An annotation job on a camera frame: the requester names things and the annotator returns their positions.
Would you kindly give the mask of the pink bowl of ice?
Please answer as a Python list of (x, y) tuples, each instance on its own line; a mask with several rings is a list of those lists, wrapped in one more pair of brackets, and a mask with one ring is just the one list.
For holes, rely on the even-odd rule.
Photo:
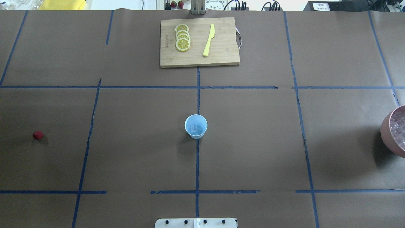
[(402, 158), (405, 157), (404, 111), (404, 105), (392, 110), (383, 120), (380, 129), (380, 135), (386, 147)]

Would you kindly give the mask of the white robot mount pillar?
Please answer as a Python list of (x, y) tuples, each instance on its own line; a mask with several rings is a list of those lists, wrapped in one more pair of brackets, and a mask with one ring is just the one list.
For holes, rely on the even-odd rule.
[(237, 228), (234, 218), (162, 218), (158, 219), (155, 228)]

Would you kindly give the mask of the light blue plastic cup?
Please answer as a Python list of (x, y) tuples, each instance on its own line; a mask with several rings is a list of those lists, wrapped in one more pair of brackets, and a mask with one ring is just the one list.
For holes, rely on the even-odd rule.
[(207, 120), (199, 114), (189, 116), (184, 123), (187, 134), (193, 139), (201, 139), (208, 128)]

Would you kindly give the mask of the lemon slice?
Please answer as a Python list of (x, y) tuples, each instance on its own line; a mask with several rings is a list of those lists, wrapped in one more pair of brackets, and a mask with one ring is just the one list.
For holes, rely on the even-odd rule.
[(185, 40), (187, 40), (188, 42), (191, 41), (190, 36), (189, 36), (188, 34), (185, 34), (185, 33), (182, 33), (182, 34), (180, 34), (180, 35), (178, 35), (178, 36), (176, 37), (176, 41), (181, 40), (181, 39), (185, 39)]
[(181, 38), (186, 38), (188, 40), (190, 40), (190, 35), (189, 32), (187, 30), (179, 30), (176, 32), (176, 39), (181, 39)]
[(186, 24), (178, 24), (175, 27), (175, 32), (179, 32), (179, 31), (185, 31), (185, 32), (189, 32), (189, 27)]
[(178, 51), (186, 52), (190, 48), (190, 42), (188, 42), (185, 39), (181, 39), (181, 40), (176, 41), (175, 47)]

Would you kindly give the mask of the red strawberry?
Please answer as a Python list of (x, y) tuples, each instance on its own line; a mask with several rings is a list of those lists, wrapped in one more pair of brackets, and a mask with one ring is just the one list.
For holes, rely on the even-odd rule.
[(35, 132), (32, 134), (32, 137), (33, 137), (35, 140), (42, 140), (43, 137), (44, 137), (44, 133), (42, 133), (42, 131), (35, 131)]

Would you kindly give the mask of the yellow cloth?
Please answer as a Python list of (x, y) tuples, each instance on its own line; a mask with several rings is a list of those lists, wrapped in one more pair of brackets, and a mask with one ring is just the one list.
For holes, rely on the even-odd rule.
[(86, 0), (44, 0), (38, 10), (83, 10)]

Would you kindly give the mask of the wooden cutting board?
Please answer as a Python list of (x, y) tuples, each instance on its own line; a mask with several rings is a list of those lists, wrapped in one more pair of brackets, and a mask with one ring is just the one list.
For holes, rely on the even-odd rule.
[[(215, 25), (215, 37), (211, 41), (209, 55), (203, 56), (211, 24)], [(190, 48), (186, 52), (175, 47), (178, 24), (189, 27)], [(234, 17), (163, 19), (160, 25), (160, 67), (197, 67), (240, 64), (237, 44), (237, 28)]]

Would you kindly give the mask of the aluminium frame post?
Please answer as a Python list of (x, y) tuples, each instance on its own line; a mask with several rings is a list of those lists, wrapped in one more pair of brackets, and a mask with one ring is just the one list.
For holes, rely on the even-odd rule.
[(191, 0), (190, 13), (192, 15), (204, 15), (206, 13), (206, 1), (205, 0)]

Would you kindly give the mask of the yellow plastic knife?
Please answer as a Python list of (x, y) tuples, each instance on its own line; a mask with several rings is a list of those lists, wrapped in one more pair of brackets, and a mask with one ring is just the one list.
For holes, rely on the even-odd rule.
[(207, 57), (209, 55), (211, 41), (214, 37), (215, 37), (215, 25), (212, 23), (210, 26), (209, 36), (207, 38), (207, 43), (204, 47), (203, 54), (202, 54), (204, 57)]

